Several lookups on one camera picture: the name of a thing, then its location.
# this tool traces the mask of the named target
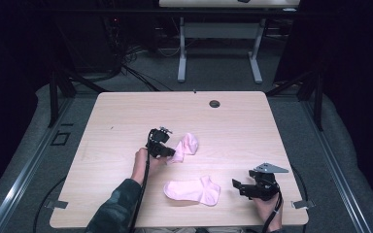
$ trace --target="hand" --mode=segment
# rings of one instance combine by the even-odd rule
[[[258,212],[259,217],[265,223],[265,221],[269,218],[271,213],[274,211],[275,206],[277,204],[279,193],[275,194],[270,200],[262,201],[260,198],[253,198],[253,201],[256,206],[256,211]],[[274,218],[272,219],[271,223],[269,223],[267,231],[275,231],[283,228],[283,206],[284,200],[281,204],[280,210],[275,214]]]
[[[132,170],[131,179],[142,185],[144,182],[145,166],[147,163],[148,151],[147,149],[141,148],[135,153],[135,162]],[[149,176],[153,175],[158,168],[165,164],[166,157],[154,158],[150,157],[150,171]]]

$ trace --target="dark green sleeve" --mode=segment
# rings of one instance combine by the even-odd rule
[[[85,233],[124,233],[128,232],[141,186],[131,179],[126,179],[114,190],[110,199],[99,207]]]

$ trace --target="black horizontal bar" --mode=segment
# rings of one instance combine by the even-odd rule
[[[31,9],[33,12],[51,15],[93,15],[93,16],[150,16],[150,17],[254,17],[286,19],[329,19],[337,13],[263,11],[262,9]]]

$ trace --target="wooden tabletop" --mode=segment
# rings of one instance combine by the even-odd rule
[[[166,8],[296,8],[299,0],[159,0],[160,7]]]
[[[212,100],[220,102],[212,108]],[[132,172],[134,153],[151,129],[173,131],[167,147],[175,148],[186,133],[198,140],[196,155],[162,167],[148,180],[137,227],[261,225],[254,203],[240,196],[232,179],[254,183],[248,171],[264,162],[289,170],[276,174],[284,196],[284,225],[308,221],[305,210],[290,202],[301,200],[276,123],[262,92],[116,92],[99,95],[87,123],[51,226],[86,227],[99,206]],[[210,176],[220,185],[214,207],[166,197],[169,181],[196,181]]]

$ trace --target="pink sock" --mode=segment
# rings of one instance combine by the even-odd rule
[[[198,150],[198,140],[191,133],[187,133],[175,147],[175,154],[168,157],[166,164],[183,162],[185,154],[195,154]]]
[[[220,186],[212,183],[209,176],[198,181],[168,182],[163,191],[174,200],[197,201],[207,206],[215,206],[220,198]]]

